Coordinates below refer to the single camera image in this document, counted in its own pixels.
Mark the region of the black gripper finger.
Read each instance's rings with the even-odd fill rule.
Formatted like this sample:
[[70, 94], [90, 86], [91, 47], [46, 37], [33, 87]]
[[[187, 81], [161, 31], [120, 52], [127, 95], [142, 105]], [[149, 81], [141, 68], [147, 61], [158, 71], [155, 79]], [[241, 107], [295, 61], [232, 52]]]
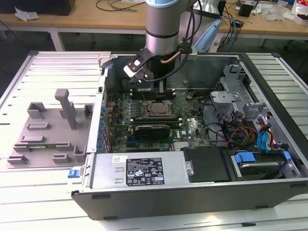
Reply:
[[166, 91], [166, 82], [164, 80], [158, 81], [155, 85], [157, 93], [165, 93]]

